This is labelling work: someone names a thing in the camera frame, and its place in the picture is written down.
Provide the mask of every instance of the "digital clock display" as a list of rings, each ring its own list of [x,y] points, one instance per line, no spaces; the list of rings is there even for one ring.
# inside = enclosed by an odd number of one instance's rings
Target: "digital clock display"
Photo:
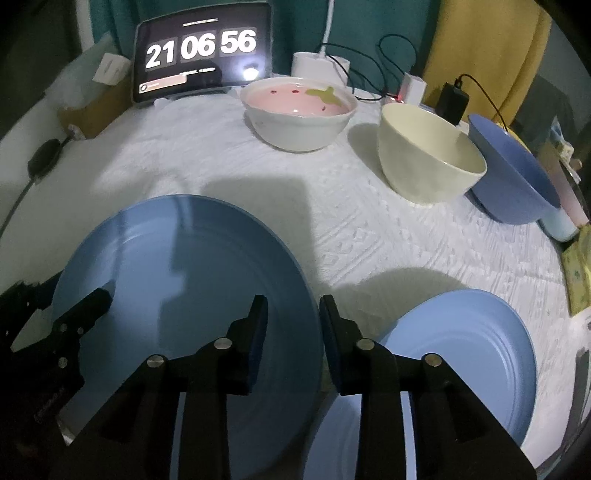
[[[138,26],[134,102],[220,89],[271,71],[271,8],[266,2],[214,5]]]

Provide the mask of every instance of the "yellow blanket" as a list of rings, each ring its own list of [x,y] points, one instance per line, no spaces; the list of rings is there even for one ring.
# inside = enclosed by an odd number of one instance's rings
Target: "yellow blanket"
[[[441,0],[423,75],[425,102],[435,106],[446,82],[469,73],[510,124],[540,66],[550,25],[550,16],[534,0]],[[495,117],[470,79],[464,78],[463,90],[470,95],[464,120],[470,113]]]

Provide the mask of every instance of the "blue bowl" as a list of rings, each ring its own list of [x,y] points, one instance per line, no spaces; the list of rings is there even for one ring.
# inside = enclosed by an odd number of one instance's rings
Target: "blue bowl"
[[[522,225],[560,208],[556,189],[530,152],[488,118],[473,114],[468,121],[469,137],[488,166],[472,192],[491,217]]]

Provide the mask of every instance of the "blue plate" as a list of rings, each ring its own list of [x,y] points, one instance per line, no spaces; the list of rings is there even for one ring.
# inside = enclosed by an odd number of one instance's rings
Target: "blue plate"
[[[159,197],[82,242],[57,285],[54,317],[110,280],[113,304],[82,337],[86,383],[61,412],[65,423],[78,432],[146,357],[195,353],[263,294],[269,321],[258,382],[250,396],[228,398],[228,430],[232,478],[270,466],[309,419],[322,370],[316,302],[285,245],[228,203]],[[180,422],[179,413],[174,479]]]
[[[521,444],[534,410],[534,350],[523,322],[508,304],[482,290],[456,290],[402,317],[381,342],[398,355],[439,353]],[[416,479],[408,394],[401,394],[407,479]],[[353,480],[361,395],[336,397],[308,451],[304,480]]]

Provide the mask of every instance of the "white charger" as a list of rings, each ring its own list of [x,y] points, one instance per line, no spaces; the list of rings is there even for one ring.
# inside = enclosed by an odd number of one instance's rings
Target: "white charger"
[[[334,61],[332,58],[327,57],[325,53],[325,44],[329,40],[334,10],[335,0],[329,0],[329,9],[326,13],[326,27],[324,28],[320,53],[310,51],[295,52],[293,61],[291,62],[292,77],[322,80],[327,83],[334,83],[335,85],[347,85],[351,62],[343,57],[331,55],[336,60]]]
[[[294,53],[291,63],[291,76],[322,80],[335,85],[347,85],[347,73],[351,62],[343,57],[333,57],[343,68],[339,67],[333,59],[322,55],[322,53],[297,51]]]
[[[398,97],[404,102],[410,105],[420,105],[425,95],[425,89],[427,84],[421,77],[410,75],[409,73],[404,74],[402,79],[402,85],[398,92]]]

